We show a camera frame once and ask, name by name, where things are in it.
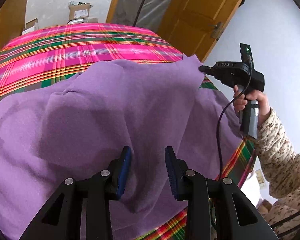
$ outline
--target wooden door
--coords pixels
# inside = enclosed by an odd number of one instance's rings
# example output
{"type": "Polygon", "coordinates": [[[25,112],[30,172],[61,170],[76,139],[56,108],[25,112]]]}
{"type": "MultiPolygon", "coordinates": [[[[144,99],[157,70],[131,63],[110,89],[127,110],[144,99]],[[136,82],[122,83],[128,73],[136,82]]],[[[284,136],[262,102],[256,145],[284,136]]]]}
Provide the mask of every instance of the wooden door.
{"type": "Polygon", "coordinates": [[[204,61],[242,0],[171,0],[157,34],[204,61]]]}
{"type": "Polygon", "coordinates": [[[0,8],[0,49],[22,34],[27,0],[6,0],[0,8]]]}

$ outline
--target plastic sheet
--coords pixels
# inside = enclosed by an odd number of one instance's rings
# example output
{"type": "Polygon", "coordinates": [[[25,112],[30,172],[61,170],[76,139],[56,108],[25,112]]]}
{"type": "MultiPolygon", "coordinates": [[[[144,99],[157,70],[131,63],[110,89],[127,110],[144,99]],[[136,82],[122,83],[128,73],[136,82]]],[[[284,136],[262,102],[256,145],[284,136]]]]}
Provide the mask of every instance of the plastic sheet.
{"type": "MultiPolygon", "coordinates": [[[[142,0],[118,0],[112,23],[132,26],[142,0]]],[[[145,0],[136,26],[156,32],[171,0],[145,0]]]]}

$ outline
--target wall socket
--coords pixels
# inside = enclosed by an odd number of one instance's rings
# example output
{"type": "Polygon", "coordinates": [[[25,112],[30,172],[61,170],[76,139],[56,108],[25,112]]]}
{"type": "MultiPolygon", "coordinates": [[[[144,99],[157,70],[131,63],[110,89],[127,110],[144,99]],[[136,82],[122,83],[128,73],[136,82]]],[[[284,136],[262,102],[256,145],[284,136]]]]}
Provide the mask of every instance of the wall socket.
{"type": "Polygon", "coordinates": [[[265,178],[263,177],[261,170],[256,170],[257,180],[260,186],[260,189],[266,188],[265,178]]]}

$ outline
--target human hand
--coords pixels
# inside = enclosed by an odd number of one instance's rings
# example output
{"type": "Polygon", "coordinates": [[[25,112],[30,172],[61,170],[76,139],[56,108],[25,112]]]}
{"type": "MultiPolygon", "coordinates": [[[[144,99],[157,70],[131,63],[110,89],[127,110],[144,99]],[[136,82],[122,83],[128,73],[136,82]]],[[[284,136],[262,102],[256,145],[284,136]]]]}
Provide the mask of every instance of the human hand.
{"type": "MultiPolygon", "coordinates": [[[[238,86],[234,86],[233,91],[233,98],[240,94],[238,91],[238,86]]],[[[261,126],[271,114],[268,97],[259,90],[253,90],[246,96],[246,99],[251,101],[257,100],[259,102],[258,126],[261,126]]],[[[242,111],[245,108],[246,104],[248,103],[246,99],[244,98],[244,94],[242,94],[236,101],[233,102],[234,110],[236,112],[242,111]]]]}

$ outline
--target cardboard box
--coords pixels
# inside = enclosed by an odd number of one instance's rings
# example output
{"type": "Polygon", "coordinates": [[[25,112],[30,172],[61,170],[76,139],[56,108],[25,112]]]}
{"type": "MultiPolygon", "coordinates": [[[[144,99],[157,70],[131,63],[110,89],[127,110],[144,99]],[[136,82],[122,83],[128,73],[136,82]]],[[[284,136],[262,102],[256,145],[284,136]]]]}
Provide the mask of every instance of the cardboard box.
{"type": "Polygon", "coordinates": [[[69,5],[69,21],[76,19],[85,19],[89,17],[90,4],[69,5]]]}
{"type": "Polygon", "coordinates": [[[67,24],[79,24],[79,23],[98,23],[98,18],[76,19],[76,20],[69,21],[67,24]]]}
{"type": "Polygon", "coordinates": [[[26,23],[26,28],[23,29],[22,35],[39,30],[38,19],[34,19],[26,23]]]}

